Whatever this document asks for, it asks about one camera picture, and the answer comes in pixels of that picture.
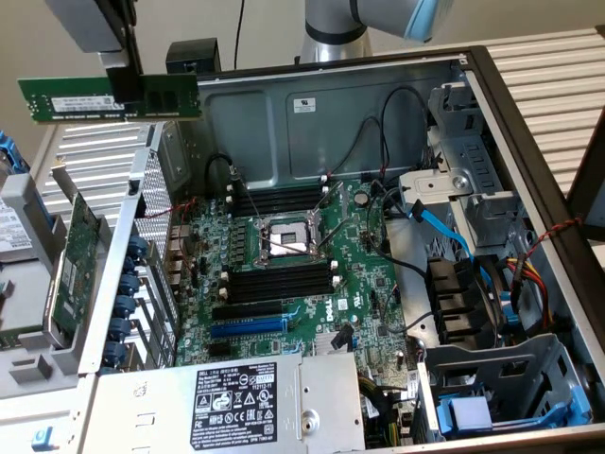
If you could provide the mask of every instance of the motherboard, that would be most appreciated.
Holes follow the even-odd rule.
[[[177,293],[180,294],[183,325],[177,365],[299,352],[304,356],[334,354],[332,340],[346,325],[353,329],[352,349],[358,370],[378,383],[405,386],[406,365],[411,358],[404,336],[390,334],[379,316],[382,309],[386,311],[388,325],[404,322],[399,298],[391,295],[396,285],[394,268],[368,245],[366,207],[370,192],[369,183],[350,180],[339,184],[338,188],[334,183],[318,195],[324,198],[316,214],[320,218],[318,235],[322,236],[323,243],[316,242],[321,246],[315,254],[297,253],[297,250],[306,251],[310,247],[307,238],[313,234],[304,230],[305,225],[308,226],[304,220],[313,213],[312,209],[261,214],[259,218],[254,209],[246,211],[240,206],[238,213],[236,208],[229,206],[228,198],[227,201],[217,199],[197,204],[186,222],[174,229],[177,239],[173,239],[176,243],[173,252],[182,255],[170,267],[181,277]],[[262,197],[253,191],[250,196],[252,203],[258,204],[263,211]],[[380,209],[374,207],[370,213],[371,232],[380,216]],[[267,229],[268,237],[275,240],[265,249],[259,236],[259,223],[265,223],[263,227]],[[199,277],[182,272],[192,266],[194,272],[199,272]],[[281,306],[280,314],[283,313],[286,320],[283,330],[242,332],[234,336],[223,336],[216,331],[217,326],[231,327],[229,322],[216,320],[223,318],[221,311],[232,312],[237,318],[236,311],[242,307],[230,303],[229,299],[225,301],[221,292],[228,288],[229,298],[235,298],[237,303],[248,303],[246,295],[251,295],[252,303],[255,291],[261,292],[261,296],[266,291],[256,287],[239,295],[234,284],[225,287],[225,279],[229,280],[230,275],[233,280],[238,276],[241,279],[242,275],[247,277],[246,273],[257,273],[268,286],[279,287],[279,275],[275,273],[284,269],[299,275],[308,274],[304,288],[298,292],[301,296],[288,294],[290,291],[297,294],[297,283],[291,283],[289,289],[280,293],[284,298],[277,302],[256,303],[267,307],[269,312],[271,305]],[[323,281],[320,279],[320,282],[325,284],[326,271],[329,272],[327,279],[334,285],[328,286],[327,290],[322,286],[313,290],[317,281],[312,276],[321,275]],[[323,293],[305,294],[305,291]],[[246,312],[241,314],[240,320],[249,318]],[[347,349],[345,346],[338,351],[346,352]]]

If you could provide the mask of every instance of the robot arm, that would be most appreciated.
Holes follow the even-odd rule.
[[[302,62],[367,57],[367,27],[425,42],[453,0],[306,0]]]
[[[97,52],[115,102],[143,99],[134,0],[45,0],[79,48]]]

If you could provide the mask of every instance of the green ram stick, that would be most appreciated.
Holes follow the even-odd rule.
[[[38,123],[198,118],[193,74],[141,76],[144,100],[113,99],[107,78],[20,79],[19,86]]]

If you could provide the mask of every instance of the screw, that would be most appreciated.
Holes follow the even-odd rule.
[[[454,178],[454,180],[452,181],[452,184],[454,185],[454,187],[456,189],[463,189],[464,186],[466,186],[466,182],[464,181],[463,178],[460,178],[460,177]]]

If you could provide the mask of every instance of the power supply label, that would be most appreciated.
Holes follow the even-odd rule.
[[[191,423],[196,451],[277,441],[277,363],[198,371]]]

